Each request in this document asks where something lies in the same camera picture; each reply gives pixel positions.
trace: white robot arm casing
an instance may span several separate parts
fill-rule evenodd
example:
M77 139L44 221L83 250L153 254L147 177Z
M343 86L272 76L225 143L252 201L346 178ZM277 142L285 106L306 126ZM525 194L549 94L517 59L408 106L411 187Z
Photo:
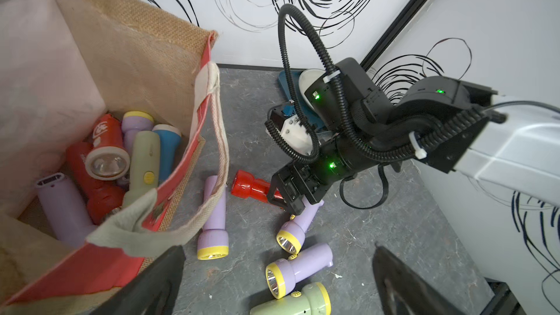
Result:
M493 104L514 100L496 96ZM507 121L489 122L454 169L560 207L560 115L529 105L497 111Z

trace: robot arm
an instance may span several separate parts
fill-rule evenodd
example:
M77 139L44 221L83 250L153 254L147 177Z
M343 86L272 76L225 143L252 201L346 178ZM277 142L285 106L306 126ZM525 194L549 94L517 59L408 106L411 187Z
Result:
M333 134L320 145L291 79L283 34L288 14L302 26L326 67L326 73L303 93ZM375 165L381 165L383 180L384 166L390 164L399 171L406 159L419 160L445 173L460 171L544 201L558 200L554 189L560 183L555 168L560 109L524 101L521 103L541 108L512 106L500 113L495 108L502 105L496 105L496 99L493 102L497 92L491 88L444 76L417 81L393 105L356 60L347 58L333 65L316 31L294 6L281 8L278 27L293 106L312 146L298 152L275 126L279 122L267 120L270 135L293 158L273 175L267 197L270 203L299 215L304 196L316 204L336 181L347 181ZM386 179L383 197L388 193L385 184ZM283 199L274 197L276 189Z

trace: yellow flashlight rim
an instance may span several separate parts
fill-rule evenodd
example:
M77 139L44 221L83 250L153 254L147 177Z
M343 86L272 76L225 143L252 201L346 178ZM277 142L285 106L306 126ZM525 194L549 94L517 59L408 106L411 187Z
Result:
M278 285L278 295L275 295L274 291L272 291L272 287L270 286L270 282L268 281L267 276L268 270L270 270L276 278L276 284ZM275 297L276 299L280 299L286 296L286 284L284 282L284 277L282 276L282 271L280 271L280 268L278 267L278 265L276 265L276 263L270 263L266 267L266 269L264 269L264 277L267 279L268 289L270 290L270 293L272 293L273 297Z
M128 111L127 113L124 114L123 119L126 117L132 117L132 116L139 116L139 117L144 117L146 119L149 119L150 121L153 122L153 117L145 112L142 111Z
M330 312L332 311L332 308L330 306L329 293L327 293L326 288L325 288L325 286L323 286L322 283L317 282L317 286L318 286L318 289L321 291L321 294L323 295L323 299L325 300L326 315L330 315Z
M197 251L197 258L199 260L213 260L226 257L228 254L230 254L229 246L206 247Z
M290 252L288 249L285 249L284 246L282 245L282 242L280 242L280 237L288 240L288 242L292 244L292 246L296 249L296 251ZM290 254L298 254L301 250L300 241L294 235L290 234L288 231L280 230L276 235L276 242L280 245L280 248L284 249L286 252Z

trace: bag handle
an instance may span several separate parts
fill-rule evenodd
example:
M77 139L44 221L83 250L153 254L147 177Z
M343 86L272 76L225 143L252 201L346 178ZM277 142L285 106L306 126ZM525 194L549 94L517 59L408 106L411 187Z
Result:
M210 198L182 227L173 231L153 232L142 227L142 222L151 214L157 203L157 189L153 188L137 199L135 203L107 219L88 236L89 243L101 247L122 248L127 255L132 257L156 258L171 246L186 244L208 220L226 188L230 154L220 104L220 71L215 63L209 62L200 71L199 76L205 76L205 73L207 78L206 98L209 98L211 103L212 123L220 155L218 180Z

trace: purple flashlight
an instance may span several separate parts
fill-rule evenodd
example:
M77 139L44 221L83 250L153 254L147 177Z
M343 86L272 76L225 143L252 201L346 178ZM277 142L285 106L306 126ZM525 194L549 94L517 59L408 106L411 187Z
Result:
M265 271L270 292L276 299L284 297L293 291L296 283L324 267L331 267L332 254L328 244L319 243L289 256L288 260L282 258L270 263Z
M204 183L204 202L210 198L218 176L211 176ZM197 257L200 260L223 258L230 252L230 244L226 231L226 191L222 193L216 208L202 227L198 237Z
M311 225L315 214L317 214L318 208L325 204L322 199L314 205L309 203L305 197L302 201L305 205L304 211L299 215L292 215L290 220L282 225L276 235L276 242L278 242L282 249L291 254L298 254L300 252L301 246L304 245L305 233L309 225Z
M55 173L36 184L37 196L57 239L79 249L97 226L92 223L86 204L74 182Z
M142 130L151 130L153 127L153 117L141 111L128 111L122 118L121 130L124 135L124 148L132 156L132 145L136 134Z

